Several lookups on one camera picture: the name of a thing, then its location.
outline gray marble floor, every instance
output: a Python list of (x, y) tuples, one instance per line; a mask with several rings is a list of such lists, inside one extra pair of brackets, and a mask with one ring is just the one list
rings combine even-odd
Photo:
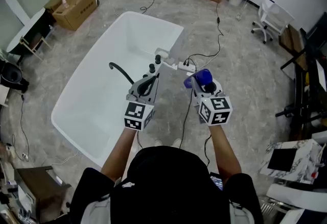
[[(79, 178), (86, 167), (99, 169), (81, 154), (59, 165), (77, 150), (53, 127), (52, 109), (66, 83), (86, 53), (114, 20), (125, 11), (140, 12), (141, 6), (150, 5), (152, 0), (100, 0), (99, 7), (76, 32), (54, 26), (47, 40), (53, 46), (40, 48), (44, 61), (34, 56), (25, 58), (22, 64), (24, 77), (30, 81), (25, 94), (22, 126), (29, 139), (30, 162), (15, 159), (16, 167), (37, 167), (53, 165), (56, 173), (72, 185), (67, 200), (74, 193)], [(259, 165), (269, 142), (284, 141), (288, 136), (288, 122), (274, 114), (288, 104), (292, 82), (279, 67), (287, 60), (277, 40), (262, 44), (262, 34), (251, 34), (252, 21), (258, 10), (247, 5), (240, 21), (235, 19), (240, 7), (233, 7), (223, 0), (218, 6), (220, 37), (222, 46), (218, 57), (207, 68), (221, 83), (231, 99), (233, 114), (225, 133), (240, 160), (242, 170), (252, 176), (258, 194), (265, 194), (272, 179), (258, 174)], [(194, 53), (214, 54), (218, 50), (216, 3), (209, 0), (155, 0), (147, 11), (148, 15), (161, 18), (185, 28), (185, 41), (175, 58), (184, 60)], [(194, 57), (198, 67), (208, 61), (206, 57)], [(156, 139), (171, 145), (180, 138), (182, 124), (189, 103), (190, 92), (182, 82), (183, 71), (162, 67), (157, 96), (157, 113), (145, 132), (140, 133), (143, 147), (152, 146)], [(27, 153), (25, 138), (20, 129), (22, 101), (20, 96), (10, 92), (9, 108), (1, 110), (1, 137), (11, 142), (16, 136), (19, 154)], [(190, 109), (185, 126), (182, 148), (198, 155), (206, 162), (204, 141), (209, 136), (208, 128), (200, 125), (193, 107)], [(136, 141), (129, 161), (138, 151)], [(209, 171), (217, 172), (214, 150), (211, 142), (207, 145), (210, 158)]]

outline power strip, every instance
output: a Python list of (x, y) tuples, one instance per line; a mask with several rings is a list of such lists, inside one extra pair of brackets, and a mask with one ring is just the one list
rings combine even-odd
[(193, 64), (184, 65), (183, 62), (178, 63), (178, 69), (184, 70), (184, 71), (189, 71), (189, 72), (195, 72), (195, 66)]

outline smartphone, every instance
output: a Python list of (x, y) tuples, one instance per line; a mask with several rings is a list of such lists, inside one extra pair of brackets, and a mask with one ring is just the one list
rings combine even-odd
[(223, 190), (223, 181), (219, 174), (210, 172), (210, 179), (212, 179), (220, 190)]

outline blue object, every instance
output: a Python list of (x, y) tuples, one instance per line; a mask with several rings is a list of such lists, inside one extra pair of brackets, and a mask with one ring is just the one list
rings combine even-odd
[(191, 77), (195, 77), (196, 81), (200, 86), (207, 85), (213, 82), (213, 76), (211, 75), (211, 72), (208, 69), (203, 69), (192, 74), (184, 81), (184, 85), (188, 89), (192, 88)]

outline white bathtub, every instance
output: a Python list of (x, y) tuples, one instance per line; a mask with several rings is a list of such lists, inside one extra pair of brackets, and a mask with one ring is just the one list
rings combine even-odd
[(126, 94), (154, 63), (157, 48), (181, 48), (183, 27), (148, 15), (126, 12), (93, 45), (61, 93), (52, 124), (78, 150), (102, 166), (124, 128)]

